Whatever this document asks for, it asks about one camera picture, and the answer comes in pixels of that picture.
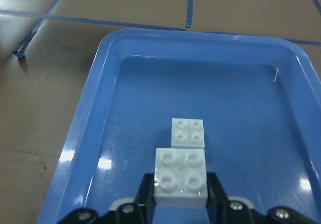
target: blue tray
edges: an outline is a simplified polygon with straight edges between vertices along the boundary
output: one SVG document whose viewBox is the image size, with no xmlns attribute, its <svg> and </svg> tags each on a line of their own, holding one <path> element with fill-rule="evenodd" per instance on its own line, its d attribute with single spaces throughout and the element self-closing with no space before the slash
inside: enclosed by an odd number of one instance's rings
<svg viewBox="0 0 321 224">
<path fill-rule="evenodd" d="M 277 38 L 121 30 L 100 43 L 38 223 L 135 196 L 170 148 L 171 119 L 203 119 L 208 172 L 266 214 L 321 222 L 321 83 Z M 204 209 L 157 208 L 154 223 L 208 223 Z"/>
</svg>

